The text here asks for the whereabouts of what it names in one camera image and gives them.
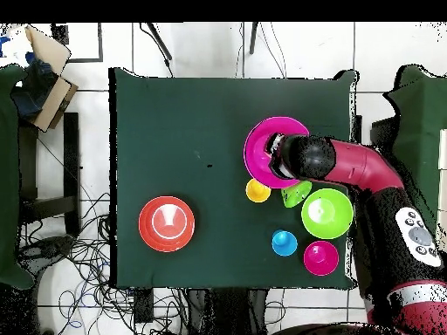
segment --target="pink cup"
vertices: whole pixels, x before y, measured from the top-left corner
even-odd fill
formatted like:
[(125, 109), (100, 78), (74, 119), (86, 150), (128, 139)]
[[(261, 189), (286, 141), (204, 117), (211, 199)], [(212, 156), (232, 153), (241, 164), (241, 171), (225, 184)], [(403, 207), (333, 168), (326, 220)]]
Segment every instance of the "pink cup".
[(316, 276), (323, 277), (333, 273), (338, 264), (339, 252), (330, 242), (313, 242), (304, 251), (304, 265)]

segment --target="plastic cup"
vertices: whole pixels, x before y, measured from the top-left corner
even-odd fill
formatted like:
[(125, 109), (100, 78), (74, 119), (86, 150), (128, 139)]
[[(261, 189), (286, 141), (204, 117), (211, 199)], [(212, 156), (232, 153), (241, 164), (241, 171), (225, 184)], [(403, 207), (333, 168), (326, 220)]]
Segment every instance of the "plastic cup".
[(277, 230), (273, 233), (272, 247), (277, 255), (290, 256), (298, 248), (297, 238), (291, 232)]
[(300, 204), (312, 190), (310, 181), (302, 181), (289, 188), (281, 189), (281, 195), (286, 208), (292, 208)]
[(323, 188), (307, 197), (301, 218), (309, 234), (319, 239), (334, 239), (347, 232), (354, 218), (354, 209), (343, 193)]
[(271, 192), (272, 190), (270, 188), (255, 179), (248, 181), (245, 188), (245, 193), (247, 194), (248, 199), (255, 203), (265, 202)]
[(339, 252), (330, 242), (313, 242), (304, 251), (304, 265), (316, 276), (323, 277), (333, 273), (338, 264)]

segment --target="green cup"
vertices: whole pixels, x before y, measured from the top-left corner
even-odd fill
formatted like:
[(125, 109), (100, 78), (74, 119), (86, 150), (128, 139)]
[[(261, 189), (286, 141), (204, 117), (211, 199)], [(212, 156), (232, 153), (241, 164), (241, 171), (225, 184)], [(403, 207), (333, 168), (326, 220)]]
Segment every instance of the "green cup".
[(295, 207), (300, 204), (312, 190), (312, 183), (310, 181), (300, 181), (298, 184), (289, 188), (282, 188), (281, 195), (286, 208)]
[(301, 210), (309, 234), (319, 239), (335, 239), (349, 229), (354, 210), (351, 201), (338, 190), (323, 188), (310, 194)]

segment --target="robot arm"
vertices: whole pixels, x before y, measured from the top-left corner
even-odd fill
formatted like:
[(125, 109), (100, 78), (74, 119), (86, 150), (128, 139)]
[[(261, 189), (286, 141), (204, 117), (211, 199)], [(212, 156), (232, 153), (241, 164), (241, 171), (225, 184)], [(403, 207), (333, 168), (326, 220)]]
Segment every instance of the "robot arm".
[(387, 161), (372, 148), (313, 136), (275, 134), (267, 150), (276, 176), (348, 185), (364, 199), (357, 206), (370, 237), (365, 241), (373, 282), (366, 304), (369, 322), (447, 335), (444, 263)]

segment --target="blue cup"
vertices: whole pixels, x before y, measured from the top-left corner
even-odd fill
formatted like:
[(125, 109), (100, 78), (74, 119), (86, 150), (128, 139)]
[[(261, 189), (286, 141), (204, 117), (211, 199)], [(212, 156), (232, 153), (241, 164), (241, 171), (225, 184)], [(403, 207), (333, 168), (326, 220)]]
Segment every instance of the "blue cup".
[(272, 247), (277, 255), (290, 256), (298, 248), (297, 238), (291, 232), (276, 230), (272, 237)]

